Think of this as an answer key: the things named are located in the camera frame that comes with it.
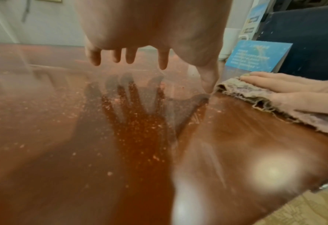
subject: folded blue card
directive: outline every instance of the folded blue card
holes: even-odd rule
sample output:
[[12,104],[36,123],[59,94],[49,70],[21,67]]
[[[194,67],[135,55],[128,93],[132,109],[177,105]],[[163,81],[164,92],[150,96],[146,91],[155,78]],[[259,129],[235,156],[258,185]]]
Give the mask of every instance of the folded blue card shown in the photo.
[[291,43],[240,40],[225,65],[251,72],[272,72],[281,66],[291,46]]

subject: wooden tabletop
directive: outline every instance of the wooden tabletop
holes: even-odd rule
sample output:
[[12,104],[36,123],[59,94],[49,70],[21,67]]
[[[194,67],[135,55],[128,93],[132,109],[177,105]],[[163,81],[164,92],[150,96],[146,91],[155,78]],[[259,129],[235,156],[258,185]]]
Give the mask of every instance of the wooden tabletop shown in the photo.
[[0,44],[0,225],[249,225],[328,179],[328,136],[203,94],[171,54]]

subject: beige patterned fabric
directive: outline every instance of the beige patterned fabric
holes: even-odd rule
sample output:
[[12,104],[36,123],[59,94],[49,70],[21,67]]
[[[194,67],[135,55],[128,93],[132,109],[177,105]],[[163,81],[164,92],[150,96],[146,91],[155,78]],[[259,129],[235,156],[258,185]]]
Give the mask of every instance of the beige patterned fabric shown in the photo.
[[277,105],[271,98],[274,92],[256,87],[238,78],[228,79],[217,86],[218,91],[251,102],[254,108],[271,113],[279,112],[292,122],[311,125],[318,131],[328,133],[328,115],[298,112],[289,106]]
[[328,189],[306,192],[255,225],[328,225]]

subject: brown table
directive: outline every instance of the brown table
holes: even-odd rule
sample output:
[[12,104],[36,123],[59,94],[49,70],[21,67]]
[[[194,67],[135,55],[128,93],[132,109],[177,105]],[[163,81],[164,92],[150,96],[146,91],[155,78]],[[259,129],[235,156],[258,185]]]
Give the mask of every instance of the brown table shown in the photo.
[[327,135],[156,60],[0,44],[0,225],[248,225],[328,179]]

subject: cloth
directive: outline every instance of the cloth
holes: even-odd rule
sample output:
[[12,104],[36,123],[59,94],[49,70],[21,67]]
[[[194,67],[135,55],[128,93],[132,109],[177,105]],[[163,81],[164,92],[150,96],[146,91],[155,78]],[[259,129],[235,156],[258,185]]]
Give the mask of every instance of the cloth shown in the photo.
[[242,99],[253,104],[253,107],[271,113],[281,113],[290,122],[304,123],[313,126],[317,131],[328,134],[328,115],[295,111],[287,106],[276,105],[271,100],[270,90],[263,89],[231,78],[217,86],[217,91]]

